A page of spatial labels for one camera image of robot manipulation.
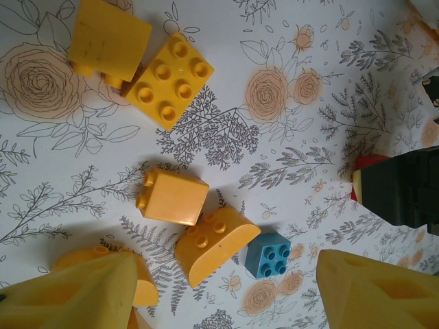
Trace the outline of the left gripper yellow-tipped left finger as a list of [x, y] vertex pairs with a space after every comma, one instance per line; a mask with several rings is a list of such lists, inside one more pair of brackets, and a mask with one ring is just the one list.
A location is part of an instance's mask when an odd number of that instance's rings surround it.
[[134, 255], [116, 253], [0, 289], [0, 329], [126, 329]]

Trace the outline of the yellow six-stud lego brick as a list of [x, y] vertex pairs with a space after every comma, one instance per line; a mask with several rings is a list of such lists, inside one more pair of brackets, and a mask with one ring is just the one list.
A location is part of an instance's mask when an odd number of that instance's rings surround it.
[[162, 128], [171, 130], [213, 72], [214, 68], [176, 32], [122, 95]]

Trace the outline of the small blue four-stud lego brick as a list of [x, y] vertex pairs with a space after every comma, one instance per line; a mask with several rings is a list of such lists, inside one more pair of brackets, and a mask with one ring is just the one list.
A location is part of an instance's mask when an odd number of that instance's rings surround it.
[[260, 234], [248, 244], [245, 268], [256, 278], [284, 274], [291, 243], [277, 232]]

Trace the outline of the yellow rounded lego brick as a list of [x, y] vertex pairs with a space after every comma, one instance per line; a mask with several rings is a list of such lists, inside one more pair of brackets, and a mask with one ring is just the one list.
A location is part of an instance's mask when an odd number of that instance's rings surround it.
[[137, 288], [134, 294], [133, 306], [156, 306], [158, 304], [159, 293], [154, 283], [152, 275], [148, 269], [145, 259], [139, 254], [127, 248], [118, 251], [111, 251], [103, 245], [76, 249], [61, 256], [51, 267], [51, 272], [66, 269], [104, 256], [109, 256], [117, 252], [127, 252], [134, 254], [137, 264]]
[[235, 208], [219, 208], [185, 231], [175, 258], [195, 288], [260, 233], [259, 226]]

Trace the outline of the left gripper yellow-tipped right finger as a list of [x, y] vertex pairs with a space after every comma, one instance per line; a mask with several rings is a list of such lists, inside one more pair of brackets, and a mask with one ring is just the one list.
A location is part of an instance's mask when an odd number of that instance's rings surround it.
[[439, 329], [439, 277], [347, 252], [319, 253], [330, 329]]

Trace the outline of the floral patterned table cover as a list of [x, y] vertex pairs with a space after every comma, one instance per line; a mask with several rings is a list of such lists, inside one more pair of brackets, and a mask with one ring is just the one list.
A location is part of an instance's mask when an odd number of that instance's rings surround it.
[[[0, 289], [101, 245], [142, 255], [153, 329], [329, 329], [318, 254], [329, 248], [439, 271], [439, 236], [351, 200], [357, 157], [439, 143], [414, 82], [439, 45], [407, 0], [107, 0], [147, 21], [142, 60], [181, 33], [215, 71], [166, 131], [101, 75], [67, 60], [81, 0], [0, 0]], [[147, 171], [197, 175], [204, 212], [230, 206], [291, 243], [257, 280], [235, 254], [196, 287], [174, 258], [182, 226], [135, 206]]]

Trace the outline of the white plastic bin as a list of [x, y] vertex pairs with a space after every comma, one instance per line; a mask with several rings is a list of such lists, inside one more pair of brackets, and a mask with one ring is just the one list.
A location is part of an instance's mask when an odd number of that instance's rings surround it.
[[430, 29], [439, 29], [439, 0], [408, 0]]

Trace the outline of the red lego brick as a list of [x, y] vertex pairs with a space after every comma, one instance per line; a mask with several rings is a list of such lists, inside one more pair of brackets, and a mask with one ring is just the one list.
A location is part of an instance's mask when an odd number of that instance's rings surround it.
[[377, 164], [384, 160], [387, 160], [388, 156], [379, 154], [370, 154], [367, 156], [358, 157], [355, 161], [354, 172], [352, 175], [353, 187], [351, 191], [351, 199], [363, 204], [362, 202], [362, 189], [361, 189], [361, 170], [365, 167]]

